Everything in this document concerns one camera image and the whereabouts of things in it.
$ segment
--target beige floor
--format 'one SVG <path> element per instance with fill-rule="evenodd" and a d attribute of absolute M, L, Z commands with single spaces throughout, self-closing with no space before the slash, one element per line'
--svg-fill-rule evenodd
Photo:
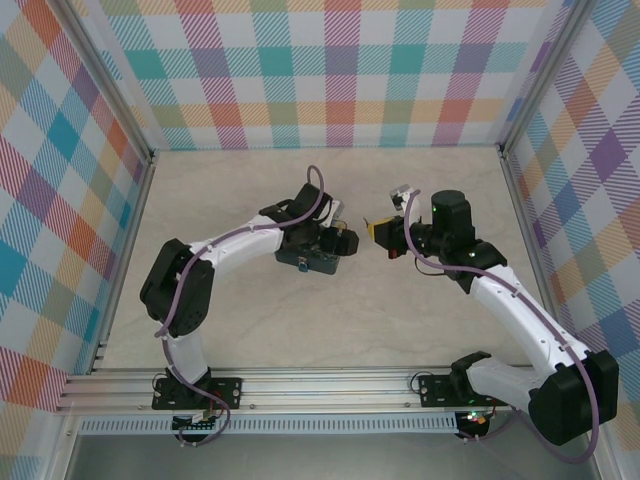
<path fill-rule="evenodd" d="M 164 242 L 221 234 L 258 209 L 297 193 L 309 163 L 345 203 L 360 236 L 335 276 L 302 274 L 266 256 L 217 279 L 201 327 L 214 367 L 448 365 L 478 349 L 528 363 L 487 310 L 446 278 L 418 274 L 410 256 L 391 261 L 363 217 L 393 215 L 388 192 L 409 183 L 431 193 L 459 189 L 478 236 L 509 259 L 536 292 L 533 273 L 493 148 L 312 149 L 162 153 L 103 366 L 162 366 L 158 324 L 138 292 Z M 427 208 L 423 208 L 429 218 Z"/>

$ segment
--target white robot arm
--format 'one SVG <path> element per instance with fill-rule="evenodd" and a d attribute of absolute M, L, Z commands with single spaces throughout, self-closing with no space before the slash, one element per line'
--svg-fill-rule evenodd
<path fill-rule="evenodd" d="M 422 223 L 414 197 L 407 185 L 391 191 L 402 214 L 369 224 L 371 237 L 391 259 L 410 248 L 422 257 L 437 257 L 446 275 L 502 322 L 533 366 L 514 368 L 485 352 L 470 354 L 451 365 L 449 378 L 459 400 L 478 394 L 496 398 L 528 412 L 547 440 L 562 445 L 591 428 L 591 402 L 577 359 L 595 391 L 600 423 L 615 417 L 618 365 L 609 352 L 593 353 L 566 332 L 524 289 L 500 252 L 476 238 L 471 206 L 462 192 L 445 190 L 432 196 L 432 224 Z"/>
<path fill-rule="evenodd" d="M 315 212 L 296 221 L 313 209 L 319 196 L 322 200 Z M 307 183 L 295 199 L 262 209 L 237 229 L 239 233 L 236 230 L 189 245 L 177 239 L 165 243 L 140 299 L 151 318 L 164 322 L 171 316 L 185 266 L 198 257 L 182 280 L 175 313 L 163 335 L 173 367 L 186 382 L 196 384 L 209 373 L 198 328 L 207 315 L 213 285 L 226 273 L 266 254 L 275 254 L 279 262 L 303 272 L 335 273 L 339 258 L 353 255 L 358 247 L 355 232 L 333 226 L 342 209 L 339 200 Z"/>

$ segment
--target colorful checkered pattern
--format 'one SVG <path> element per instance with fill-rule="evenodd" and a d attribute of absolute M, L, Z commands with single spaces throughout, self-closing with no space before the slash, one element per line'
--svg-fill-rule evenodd
<path fill-rule="evenodd" d="M 615 426 L 632 462 L 640 450 L 638 0 L 599 2 L 512 160 L 563 325 L 620 364 Z"/>
<path fill-rule="evenodd" d="M 100 0 L 145 117 L 89 1 L 87 30 L 171 149 L 493 144 L 554 3 Z"/>
<path fill-rule="evenodd" d="M 45 1 L 0 12 L 0 479 L 22 480 L 90 353 L 143 163 Z"/>
<path fill-rule="evenodd" d="M 549 33 L 547 33 L 544 42 L 542 43 L 542 47 L 538 51 L 538 55 L 536 56 L 535 61 L 531 65 L 529 69 L 529 73 L 527 73 L 527 78 L 520 87 L 520 91 L 518 92 L 518 96 L 513 102 L 511 106 L 511 110 L 509 110 L 509 115 L 507 116 L 507 121 L 502 126 L 502 130 L 500 131 L 499 141 L 498 143 L 503 144 L 507 138 L 507 135 L 511 131 L 511 127 L 513 126 L 513 122 L 520 113 L 520 108 L 524 103 L 525 99 L 529 96 L 533 85 L 538 78 L 538 73 L 540 72 L 540 68 L 542 67 L 544 61 L 547 59 L 549 54 L 552 51 L 552 47 L 558 35 L 562 31 L 562 27 L 567 21 L 569 17 L 569 12 L 571 11 L 571 7 L 575 3 L 575 0 L 563 0 L 562 7 L 558 11 L 551 28 L 549 29 Z"/>

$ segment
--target purple cable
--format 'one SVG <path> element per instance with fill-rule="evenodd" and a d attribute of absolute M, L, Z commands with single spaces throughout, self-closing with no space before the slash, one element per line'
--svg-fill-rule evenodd
<path fill-rule="evenodd" d="M 207 443 L 210 443 L 212 441 L 214 441 L 216 438 L 218 438 L 220 435 L 222 435 L 222 432 L 224 432 L 226 430 L 226 428 L 229 426 L 229 422 L 231 421 L 231 409 L 229 408 L 229 405 L 227 405 L 224 400 L 222 400 L 221 398 L 206 392 L 198 387 L 196 387 L 195 385 L 191 384 L 186 378 L 184 378 L 184 376 L 178 371 L 178 368 L 175 366 L 174 362 L 173 362 L 173 357 L 171 356 L 171 351 L 169 349 L 169 344 L 166 340 L 166 334 L 169 331 L 169 325 L 171 325 L 171 322 L 173 321 L 173 318 L 176 314 L 176 310 L 178 308 L 178 303 L 180 301 L 180 295 L 182 295 L 182 289 L 184 288 L 184 283 L 186 281 L 187 275 L 189 275 L 189 272 L 191 271 L 191 267 L 193 267 L 193 265 L 196 263 L 196 261 L 202 256 L 204 255 L 204 253 L 206 251 L 208 251 L 209 247 L 215 247 L 216 245 L 220 244 L 221 242 L 224 242 L 225 240 L 228 240 L 231 237 L 234 237 L 240 233 L 244 233 L 244 232 L 251 232 L 251 231 L 256 231 L 256 230 L 269 230 L 271 228 L 286 228 L 286 227 L 290 227 L 292 225 L 295 225 L 297 223 L 303 222 L 305 221 L 307 218 L 309 218 L 311 215 L 313 215 L 313 213 L 318 209 L 318 207 L 320 206 L 320 202 L 322 201 L 322 197 L 324 196 L 324 177 L 322 176 L 322 172 L 320 171 L 320 169 L 318 167 L 316 167 L 315 165 L 309 165 L 309 167 L 307 168 L 307 182 L 311 183 L 311 172 L 314 171 L 316 172 L 316 174 L 318 175 L 318 182 L 320 183 L 319 186 L 319 192 L 318 192 L 318 198 L 316 198 L 316 201 L 314 202 L 313 206 L 304 214 L 299 216 L 298 218 L 294 218 L 293 220 L 288 220 L 286 222 L 281 222 L 281 223 L 272 223 L 269 225 L 255 225 L 253 227 L 240 227 L 237 228 L 236 230 L 232 230 L 231 232 L 225 233 L 224 235 L 221 235 L 215 239 L 213 239 L 211 242 L 207 243 L 206 245 L 204 245 L 200 250 L 198 250 L 196 252 L 196 254 L 191 257 L 191 259 L 187 262 L 187 264 L 185 265 L 184 269 L 182 270 L 182 274 L 180 276 L 180 280 L 178 281 L 178 286 L 176 287 L 176 293 L 173 295 L 173 301 L 171 303 L 171 308 L 169 309 L 169 314 L 167 315 L 166 320 L 164 321 L 164 323 L 162 324 L 162 327 L 160 327 L 160 329 L 154 334 L 154 336 L 157 337 L 163 337 L 162 338 L 162 350 L 164 351 L 164 356 L 167 359 L 167 363 L 169 363 L 169 368 L 171 370 L 171 372 L 173 373 L 173 375 L 178 379 L 178 381 L 180 383 L 182 383 L 183 385 L 185 385 L 186 387 L 190 388 L 191 390 L 193 390 L 194 392 L 207 397 L 211 400 L 213 400 L 214 402 L 218 403 L 219 405 L 222 406 L 222 409 L 226 411 L 226 418 L 224 421 L 224 424 L 222 425 L 222 427 L 217 431 L 214 432 L 210 435 L 208 435 L 204 440 L 200 441 L 200 442 L 187 442 L 183 437 L 182 437 L 182 431 L 184 430 L 184 428 L 178 430 L 178 438 L 180 439 L 180 441 L 182 442 L 182 445 L 190 445 L 192 447 L 200 447 L 202 445 L 206 445 Z"/>
<path fill-rule="evenodd" d="M 196 254 L 193 257 L 191 257 L 189 259 L 189 261 L 185 265 L 184 269 L 182 270 L 182 274 L 180 275 L 180 280 L 178 281 L 178 286 L 176 287 L 176 293 L 173 295 L 173 301 L 171 302 L 171 308 L 169 309 L 169 314 L 167 315 L 167 318 L 165 319 L 165 321 L 162 324 L 162 326 L 160 327 L 160 329 L 156 333 L 154 333 L 154 336 L 156 338 L 166 335 L 167 332 L 169 331 L 169 325 L 171 325 L 171 322 L 173 322 L 173 317 L 175 316 L 176 310 L 178 309 L 178 303 L 180 301 L 180 295 L 182 295 L 182 289 L 184 288 L 184 284 L 185 284 L 185 281 L 187 279 L 187 275 L 189 275 L 189 272 L 191 271 L 191 267 L 193 267 L 193 265 L 196 263 L 196 261 L 198 261 L 198 259 L 202 255 L 204 255 L 204 253 L 207 252 L 210 247 L 215 247 L 216 245 L 224 242 L 225 240 L 230 239 L 231 237 L 235 237 L 236 235 L 239 235 L 240 233 L 245 233 L 245 232 L 250 232 L 250 231 L 258 231 L 258 230 L 269 230 L 269 229 L 272 229 L 272 228 L 290 227 L 290 226 L 295 225 L 297 223 L 304 222 L 307 218 L 309 218 L 311 215 L 313 215 L 313 213 L 316 211 L 316 209 L 320 206 L 320 202 L 322 201 L 322 197 L 324 196 L 324 178 L 322 176 L 322 172 L 320 172 L 320 169 L 318 167 L 316 167 L 315 165 L 309 165 L 309 167 L 307 168 L 307 182 L 308 183 L 311 183 L 311 171 L 312 170 L 314 172 L 316 172 L 316 174 L 318 175 L 318 181 L 320 182 L 320 192 L 318 193 L 318 198 L 316 198 L 315 203 L 313 204 L 313 206 L 309 209 L 309 211 L 307 213 L 305 213 L 304 215 L 301 215 L 298 218 L 294 218 L 293 220 L 288 220 L 286 222 L 271 223 L 269 225 L 255 225 L 253 227 L 253 229 L 251 227 L 248 227 L 248 226 L 237 228 L 235 230 L 232 230 L 230 232 L 225 233 L 224 235 L 221 235 L 221 236 L 219 236 L 217 238 L 214 238 L 211 242 L 209 242 L 206 245 L 204 245 L 200 250 L 198 250 L 196 252 Z"/>
<path fill-rule="evenodd" d="M 420 190 L 415 190 L 409 196 L 409 202 L 407 203 L 405 218 L 410 218 L 410 212 L 411 212 L 411 206 L 413 205 L 413 200 L 419 194 L 420 194 Z M 543 325 L 547 327 L 547 329 L 552 333 L 552 335 L 560 343 L 560 345 L 566 345 L 566 341 L 564 337 L 560 334 L 560 332 L 558 332 L 558 330 L 549 322 L 549 320 L 547 320 L 546 316 L 533 304 L 533 302 L 531 302 L 531 300 L 529 300 L 527 297 L 522 295 L 516 287 L 511 285 L 506 280 L 500 278 L 499 276 L 494 275 L 493 273 L 487 272 L 485 270 L 480 270 L 479 268 L 455 266 L 455 265 L 440 265 L 438 263 L 430 262 L 423 255 L 421 255 L 420 252 L 418 252 L 418 249 L 416 248 L 416 246 L 413 243 L 413 240 L 411 239 L 410 228 L 411 228 L 411 225 L 409 225 L 409 222 L 404 222 L 404 236 L 407 241 L 407 245 L 409 246 L 409 250 L 411 250 L 411 252 L 416 256 L 418 260 L 420 260 L 422 263 L 424 263 L 425 265 L 431 268 L 437 268 L 445 271 L 448 270 L 448 271 L 458 271 L 458 272 L 469 272 L 475 275 L 480 275 L 480 276 L 490 278 L 494 282 L 502 285 L 504 288 L 509 290 L 514 296 L 518 297 L 520 301 L 522 301 L 527 306 L 527 308 L 529 308 L 529 310 L 531 310 L 535 314 L 535 316 L 538 317 L 538 319 L 543 323 Z M 596 392 L 593 389 L 593 383 L 591 383 L 589 374 L 585 370 L 584 365 L 582 365 L 582 361 L 580 360 L 576 352 L 573 350 L 573 348 L 571 348 L 570 346 L 567 345 L 565 347 L 565 351 L 569 354 L 569 356 L 571 357 L 571 360 L 573 360 L 576 367 L 578 368 L 578 371 L 580 372 L 580 376 L 582 377 L 582 380 L 585 383 L 585 387 L 587 388 L 587 394 L 589 395 L 589 403 L 591 404 L 592 434 L 591 434 L 591 439 L 589 440 L 589 445 L 587 446 L 587 449 L 584 451 L 584 453 L 582 453 L 577 457 L 570 457 L 558 451 L 558 449 L 555 448 L 555 446 L 551 445 L 547 441 L 547 439 L 544 438 L 542 434 L 538 432 L 537 429 L 529 425 L 528 422 L 525 422 L 525 425 L 527 425 L 530 429 L 532 429 L 536 433 L 536 436 L 542 441 L 544 447 L 550 453 L 552 453 L 556 458 L 566 463 L 580 464 L 580 463 L 586 462 L 591 457 L 591 455 L 593 455 L 593 452 L 596 449 L 596 446 L 598 444 L 598 436 L 600 435 L 600 415 L 598 412 L 598 400 L 596 398 Z M 519 411 L 517 412 L 518 412 L 518 417 L 520 418 L 522 413 L 520 413 Z"/>
<path fill-rule="evenodd" d="M 222 427 L 217 432 L 210 433 L 209 435 L 207 435 L 203 440 L 199 442 L 187 442 L 182 437 L 182 431 L 184 430 L 185 427 L 178 430 L 178 438 L 182 442 L 182 445 L 189 445 L 191 447 L 201 447 L 202 445 L 206 445 L 207 443 L 213 442 L 216 438 L 222 435 L 222 432 L 224 432 L 229 426 L 229 422 L 231 421 L 231 409 L 229 408 L 229 405 L 227 405 L 227 403 L 224 400 L 222 400 L 220 397 L 217 397 L 216 395 L 213 395 L 205 390 L 202 390 L 196 387 L 195 385 L 191 384 L 186 378 L 182 376 L 180 371 L 177 369 L 177 367 L 173 363 L 173 357 L 171 356 L 169 343 L 165 339 L 162 339 L 162 350 L 164 351 L 164 356 L 166 357 L 167 363 L 169 364 L 169 370 L 171 370 L 171 372 L 173 373 L 173 376 L 176 377 L 180 383 L 187 386 L 194 392 L 199 393 L 203 397 L 207 397 L 212 401 L 216 402 L 227 413 L 226 418 L 224 419 L 224 423 L 222 424 Z"/>

